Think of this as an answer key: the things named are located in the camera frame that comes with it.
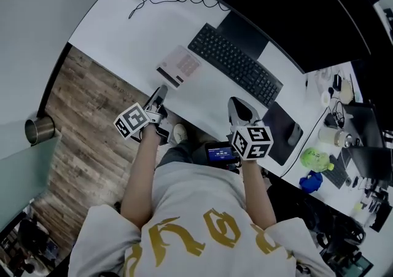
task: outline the white desk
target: white desk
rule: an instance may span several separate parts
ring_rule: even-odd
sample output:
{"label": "white desk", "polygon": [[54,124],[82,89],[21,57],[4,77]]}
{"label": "white desk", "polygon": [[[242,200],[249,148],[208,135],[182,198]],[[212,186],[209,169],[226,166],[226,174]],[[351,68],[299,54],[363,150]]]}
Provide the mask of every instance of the white desk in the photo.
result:
{"label": "white desk", "polygon": [[[210,2],[214,3],[213,0],[206,0],[207,4]],[[151,95],[162,84],[160,76],[155,72],[157,63],[175,46],[180,44],[187,47],[205,23],[217,27],[227,12],[219,7],[209,9],[202,4],[195,5],[191,2],[157,5],[147,2],[129,20],[128,15],[139,3],[140,0],[98,0],[69,42],[110,72]],[[169,90],[165,99],[168,109],[221,141],[226,140],[230,131],[227,103],[231,96],[249,102],[263,117],[267,111],[265,107],[218,69],[202,58],[199,59],[203,63],[202,67],[192,78],[178,91]],[[270,157],[259,161],[261,166],[281,176],[295,160],[324,108],[320,104],[314,73],[309,73],[306,91],[306,76],[271,42],[261,54],[259,62],[283,83],[276,101],[304,131],[297,148],[284,166],[278,165]],[[341,68],[346,72],[352,69],[349,63],[342,64]],[[317,132],[320,125],[308,141],[310,146],[319,147]],[[340,150],[334,148],[336,147],[328,145],[320,147],[321,150],[338,155]],[[298,186],[299,179],[307,172],[307,169],[297,162],[284,179]],[[338,190],[330,181],[325,180],[315,196],[333,208],[349,214],[354,206],[352,201],[359,201],[360,196],[359,193],[351,193],[347,189],[343,187]]]}

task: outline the blue object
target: blue object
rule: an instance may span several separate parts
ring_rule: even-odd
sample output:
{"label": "blue object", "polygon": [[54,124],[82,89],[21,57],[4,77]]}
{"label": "blue object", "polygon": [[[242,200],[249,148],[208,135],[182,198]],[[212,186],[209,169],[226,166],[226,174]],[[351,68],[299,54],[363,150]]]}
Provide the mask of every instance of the blue object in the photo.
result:
{"label": "blue object", "polygon": [[323,180],[321,173],[310,171],[306,177],[299,180],[299,184],[305,193],[310,194],[321,187]]}

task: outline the wooden floor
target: wooden floor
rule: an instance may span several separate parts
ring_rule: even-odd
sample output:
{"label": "wooden floor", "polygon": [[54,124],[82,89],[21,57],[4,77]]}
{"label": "wooden floor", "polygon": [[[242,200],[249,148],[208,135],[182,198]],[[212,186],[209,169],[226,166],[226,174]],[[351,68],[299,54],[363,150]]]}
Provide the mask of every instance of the wooden floor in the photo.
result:
{"label": "wooden floor", "polygon": [[[69,254],[88,208],[121,200],[138,143],[124,141],[113,125],[135,102],[148,97],[72,48],[56,78],[46,111],[62,137],[48,191],[32,205],[38,220]],[[183,122],[169,113],[172,123]],[[157,162],[171,145],[159,148]]]}

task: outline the phone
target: phone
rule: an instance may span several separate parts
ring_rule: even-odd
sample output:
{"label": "phone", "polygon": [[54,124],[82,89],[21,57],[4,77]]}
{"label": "phone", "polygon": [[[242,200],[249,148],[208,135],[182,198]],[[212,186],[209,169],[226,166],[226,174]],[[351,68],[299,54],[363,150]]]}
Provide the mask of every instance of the phone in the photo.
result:
{"label": "phone", "polygon": [[229,142],[209,142],[204,146],[211,166],[224,166],[239,162]]}

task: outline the hand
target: hand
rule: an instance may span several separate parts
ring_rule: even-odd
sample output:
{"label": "hand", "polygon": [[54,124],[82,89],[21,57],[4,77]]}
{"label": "hand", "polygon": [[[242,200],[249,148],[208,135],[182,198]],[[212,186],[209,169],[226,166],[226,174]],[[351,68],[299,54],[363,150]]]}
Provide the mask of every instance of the hand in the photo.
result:
{"label": "hand", "polygon": [[160,144],[161,136],[157,134],[156,126],[154,124],[148,124],[148,126],[142,130],[142,140],[153,141],[157,145]]}

